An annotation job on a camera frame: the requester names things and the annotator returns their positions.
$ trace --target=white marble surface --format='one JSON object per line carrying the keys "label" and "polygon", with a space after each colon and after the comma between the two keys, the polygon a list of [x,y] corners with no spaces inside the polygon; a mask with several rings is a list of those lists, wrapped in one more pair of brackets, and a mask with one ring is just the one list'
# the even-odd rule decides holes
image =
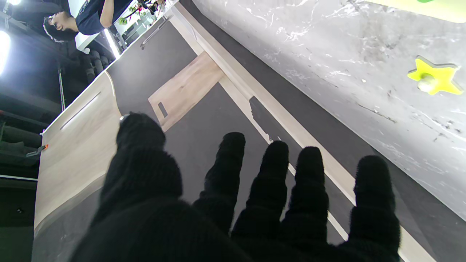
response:
{"label": "white marble surface", "polygon": [[[466,94],[406,75],[466,61],[466,24],[362,0],[193,0],[199,10],[466,219]],[[466,87],[466,71],[454,80]]]}

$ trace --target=man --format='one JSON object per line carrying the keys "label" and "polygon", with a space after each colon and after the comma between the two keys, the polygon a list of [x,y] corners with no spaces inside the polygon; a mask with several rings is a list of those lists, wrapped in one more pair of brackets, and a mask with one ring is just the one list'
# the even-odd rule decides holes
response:
{"label": "man", "polygon": [[132,0],[86,0],[76,18],[59,12],[44,18],[44,30],[55,42],[72,41],[78,33],[93,35],[109,28]]}

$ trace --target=person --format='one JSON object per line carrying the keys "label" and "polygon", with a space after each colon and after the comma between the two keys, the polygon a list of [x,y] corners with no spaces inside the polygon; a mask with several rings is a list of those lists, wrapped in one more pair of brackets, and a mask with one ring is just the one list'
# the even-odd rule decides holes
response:
{"label": "person", "polygon": [[[78,33],[93,35],[109,28],[128,8],[132,0],[85,0],[73,17],[59,12],[44,17],[44,30],[55,42],[72,41]],[[165,0],[157,0],[157,5]]]}
{"label": "person", "polygon": [[124,117],[98,210],[72,262],[97,261],[399,261],[400,225],[385,162],[358,164],[356,206],[348,240],[327,243],[329,198],[316,147],[298,157],[289,209],[288,146],[272,142],[233,229],[245,138],[223,137],[204,190],[192,205],[180,200],[182,180],[164,151],[165,135],[144,114]]}

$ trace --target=yellow star-shaped knob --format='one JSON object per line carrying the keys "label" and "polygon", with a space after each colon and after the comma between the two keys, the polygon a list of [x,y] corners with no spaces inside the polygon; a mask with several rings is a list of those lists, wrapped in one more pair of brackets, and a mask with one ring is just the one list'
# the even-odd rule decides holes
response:
{"label": "yellow star-shaped knob", "polygon": [[418,82],[418,88],[429,95],[435,95],[439,91],[461,95],[463,90],[453,81],[456,71],[459,69],[454,64],[435,65],[427,59],[418,56],[416,58],[417,70],[413,70],[408,77]]}

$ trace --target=ceiling light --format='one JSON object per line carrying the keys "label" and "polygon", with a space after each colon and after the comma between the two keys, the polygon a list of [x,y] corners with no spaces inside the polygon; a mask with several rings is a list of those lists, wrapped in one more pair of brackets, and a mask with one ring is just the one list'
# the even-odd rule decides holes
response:
{"label": "ceiling light", "polygon": [[118,51],[118,48],[115,45],[115,41],[113,41],[113,37],[110,35],[109,30],[104,29],[104,33],[105,33],[105,37],[107,38],[107,41],[109,42],[110,48],[112,49],[115,60],[120,58],[120,52]]}
{"label": "ceiling light", "polygon": [[21,0],[7,0],[7,1],[8,1],[8,3],[10,3],[10,4],[14,5],[14,6],[21,3]]}
{"label": "ceiling light", "polygon": [[7,63],[8,53],[10,52],[10,36],[5,31],[0,31],[0,74]]}

